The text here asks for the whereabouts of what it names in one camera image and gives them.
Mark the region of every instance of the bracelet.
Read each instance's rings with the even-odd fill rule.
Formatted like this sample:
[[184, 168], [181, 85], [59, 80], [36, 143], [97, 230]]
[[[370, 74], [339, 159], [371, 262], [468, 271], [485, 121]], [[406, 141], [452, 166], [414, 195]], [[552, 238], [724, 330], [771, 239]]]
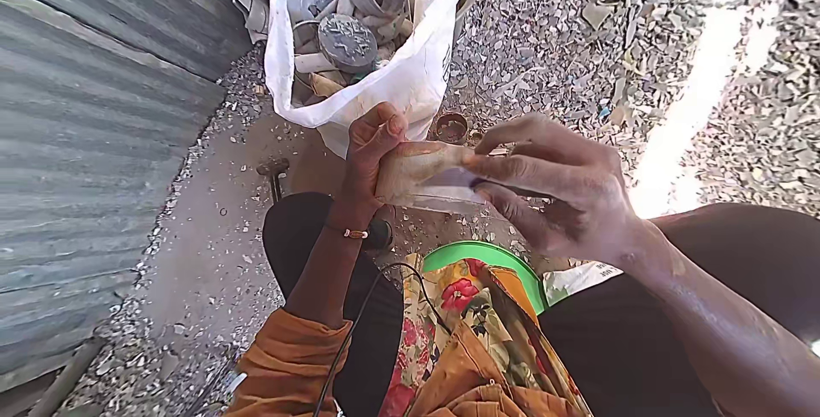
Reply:
[[334, 230], [336, 232], [343, 233], [344, 237], [349, 237], [350, 239], [366, 239], [367, 236], [370, 235], [370, 233], [368, 233], [367, 231], [357, 232], [354, 230], [349, 230], [348, 228], [341, 229], [335, 226], [330, 226], [327, 223], [325, 223], [325, 227], [330, 228], [331, 230]]

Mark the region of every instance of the gravel ground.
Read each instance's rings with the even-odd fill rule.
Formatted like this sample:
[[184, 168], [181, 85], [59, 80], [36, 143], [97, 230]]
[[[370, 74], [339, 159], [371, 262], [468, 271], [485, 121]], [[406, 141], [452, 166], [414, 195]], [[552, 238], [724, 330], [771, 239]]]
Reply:
[[[820, 0], [748, 0], [746, 5], [746, 29], [771, 26], [773, 47], [757, 62], [738, 66], [685, 164], [703, 182], [706, 203], [756, 203], [818, 217]], [[765, 11], [779, 14], [767, 19]], [[746, 34], [742, 45], [752, 40]]]
[[[685, 97], [704, 16], [714, 7], [742, 15], [743, 39], [733, 53], [728, 86], [673, 179], [673, 195], [694, 181], [700, 203], [759, 203], [817, 216], [817, 0], [479, 0], [454, 47], [442, 112], [467, 116], [472, 142], [500, 121], [543, 112], [618, 146], [627, 182], [635, 186], [652, 129], [667, 124], [667, 109]], [[773, 40], [771, 48], [767, 40]], [[226, 103], [192, 147], [179, 179], [190, 174], [210, 134], [235, 123], [247, 126], [258, 116], [253, 89], [261, 84], [259, 52], [251, 51], [226, 75]], [[484, 238], [484, 217], [461, 223], [470, 228], [467, 235]], [[526, 254], [520, 237], [505, 238]], [[155, 239], [146, 253], [160, 248]], [[223, 368], [247, 345], [204, 348], [195, 360], [180, 363], [149, 339], [150, 320], [140, 317], [139, 300], [124, 297], [112, 322], [100, 328], [112, 343], [64, 411], [85, 404], [104, 406], [104, 415], [182, 415], [211, 382], [213, 390], [194, 414], [224, 409], [233, 373], [223, 374]], [[249, 327], [251, 335], [254, 329]], [[167, 380], [163, 363], [166, 370], [176, 365]]]
[[[233, 332], [230, 341], [222, 338], [208, 341], [200, 335], [193, 336], [180, 354], [169, 345], [161, 345], [151, 334], [152, 319], [143, 314], [146, 299], [145, 291], [140, 288], [151, 284], [153, 257], [167, 242], [168, 233], [163, 228], [167, 221], [175, 218], [182, 182], [193, 176], [191, 166], [205, 154], [210, 140], [217, 134], [228, 131], [232, 142], [243, 143], [243, 131], [263, 113], [265, 105], [260, 99], [268, 98], [262, 90], [263, 54], [264, 47], [255, 46], [218, 81], [227, 91], [225, 101], [217, 108], [197, 142], [189, 148], [188, 157], [169, 188], [170, 195], [157, 226], [149, 235], [151, 244], [144, 251], [143, 261], [137, 265], [140, 279], [132, 291], [121, 295], [123, 303], [112, 307], [109, 321], [97, 328], [97, 335], [106, 338], [108, 344], [63, 404], [61, 415], [193, 417], [218, 415], [230, 402], [228, 388], [236, 377], [233, 364], [239, 354], [250, 347], [265, 316], [243, 326], [241, 332]], [[256, 239], [261, 240], [261, 233]], [[262, 301], [265, 305], [282, 306], [284, 298], [278, 286], [272, 292], [272, 300]], [[258, 297], [260, 293], [262, 291], [254, 291], [251, 297]], [[180, 324], [173, 328], [175, 331], [179, 328], [179, 332], [174, 333], [182, 334], [186, 327]]]

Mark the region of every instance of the finger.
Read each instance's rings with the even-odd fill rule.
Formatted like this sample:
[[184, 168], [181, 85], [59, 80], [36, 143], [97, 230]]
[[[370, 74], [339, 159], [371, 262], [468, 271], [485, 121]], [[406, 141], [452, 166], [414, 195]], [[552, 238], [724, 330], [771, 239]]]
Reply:
[[515, 148], [510, 151], [510, 154], [520, 154], [521, 156], [530, 156], [531, 158], [543, 159], [570, 166], [584, 166], [594, 163], [589, 157], [578, 155], [578, 152], [567, 154], [562, 150], [556, 150], [553, 146], [536, 143], [516, 144]]
[[549, 247], [550, 237], [556, 231], [550, 227], [546, 217], [530, 208], [517, 194], [496, 183], [484, 182], [475, 187], [495, 210], [509, 220], [527, 241], [538, 249]]
[[471, 156], [464, 167], [484, 180], [549, 194], [571, 205], [583, 205], [597, 196], [596, 170], [569, 166], [529, 156], [507, 158]]
[[376, 130], [398, 113], [396, 108], [387, 102], [376, 104], [364, 116], [354, 120], [348, 131], [350, 142], [362, 146], [375, 135]]
[[544, 147], [539, 153], [548, 155], [545, 159], [575, 166], [598, 163], [608, 149], [543, 114], [531, 113], [487, 130], [476, 147], [476, 154], [488, 154], [500, 144], [513, 142], [537, 144]]
[[389, 150], [404, 141], [407, 133], [407, 118], [402, 113], [394, 114], [387, 123], [379, 127], [373, 138], [359, 150], [364, 159], [378, 162]]

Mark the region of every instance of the wrist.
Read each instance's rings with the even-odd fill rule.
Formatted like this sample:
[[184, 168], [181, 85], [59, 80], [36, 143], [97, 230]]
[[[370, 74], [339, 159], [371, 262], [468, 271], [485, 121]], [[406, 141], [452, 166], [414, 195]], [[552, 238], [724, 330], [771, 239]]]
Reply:
[[649, 220], [637, 220], [630, 226], [626, 245], [612, 263], [626, 273], [640, 272], [662, 255], [671, 244]]
[[333, 202], [326, 222], [338, 229], [364, 231], [370, 225], [379, 206], [380, 204], [375, 200], [357, 200], [342, 195]]

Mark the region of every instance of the hammer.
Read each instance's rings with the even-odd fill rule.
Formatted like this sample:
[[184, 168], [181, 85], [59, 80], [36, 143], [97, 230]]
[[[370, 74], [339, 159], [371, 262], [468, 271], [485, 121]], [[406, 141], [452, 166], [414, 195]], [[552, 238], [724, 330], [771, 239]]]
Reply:
[[290, 167], [290, 161], [287, 158], [270, 159], [267, 163], [257, 167], [257, 173], [266, 176], [268, 181], [271, 182], [273, 203], [282, 200], [282, 185], [279, 183], [279, 175], [285, 173], [288, 167]]

